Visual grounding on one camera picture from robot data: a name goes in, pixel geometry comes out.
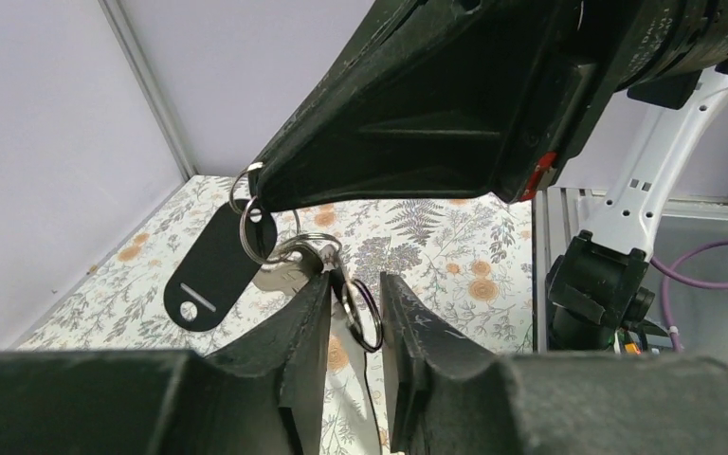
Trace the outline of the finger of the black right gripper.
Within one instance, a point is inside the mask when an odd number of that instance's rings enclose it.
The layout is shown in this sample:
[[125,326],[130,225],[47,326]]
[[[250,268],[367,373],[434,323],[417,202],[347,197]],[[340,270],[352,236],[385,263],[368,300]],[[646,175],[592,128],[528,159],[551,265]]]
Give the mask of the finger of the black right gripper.
[[378,1],[261,153],[270,212],[329,202],[519,200],[591,73],[577,1]]

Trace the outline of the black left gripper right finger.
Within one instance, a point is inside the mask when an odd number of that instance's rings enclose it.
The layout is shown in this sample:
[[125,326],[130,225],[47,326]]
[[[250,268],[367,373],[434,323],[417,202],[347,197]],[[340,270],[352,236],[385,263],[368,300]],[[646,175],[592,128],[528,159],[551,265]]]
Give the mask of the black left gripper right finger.
[[728,454],[728,366],[497,355],[380,276],[390,447],[405,454]]

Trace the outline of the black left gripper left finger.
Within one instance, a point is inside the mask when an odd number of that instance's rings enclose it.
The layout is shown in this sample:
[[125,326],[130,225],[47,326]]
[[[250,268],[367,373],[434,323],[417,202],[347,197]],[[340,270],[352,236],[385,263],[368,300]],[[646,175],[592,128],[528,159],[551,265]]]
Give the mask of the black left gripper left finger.
[[0,353],[0,454],[316,454],[328,274],[210,355]]

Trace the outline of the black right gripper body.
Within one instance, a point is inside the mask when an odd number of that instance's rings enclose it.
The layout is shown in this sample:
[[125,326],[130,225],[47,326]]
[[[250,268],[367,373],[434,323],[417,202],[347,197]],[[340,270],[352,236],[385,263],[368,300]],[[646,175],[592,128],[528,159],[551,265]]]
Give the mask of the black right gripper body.
[[578,23],[552,35],[496,171],[515,203],[556,182],[584,149],[610,98],[676,111],[701,73],[728,75],[728,1],[571,1]]

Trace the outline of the black oval key tag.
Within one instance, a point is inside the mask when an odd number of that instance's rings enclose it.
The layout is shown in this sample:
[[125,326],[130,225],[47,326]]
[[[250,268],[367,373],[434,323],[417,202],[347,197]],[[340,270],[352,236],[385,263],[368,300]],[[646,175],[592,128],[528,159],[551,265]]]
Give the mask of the black oval key tag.
[[242,217],[229,204],[214,212],[164,288],[164,308],[179,327],[206,332],[217,327],[242,296],[261,266],[250,259],[243,240],[260,256],[272,253],[278,231],[273,216],[254,208]]

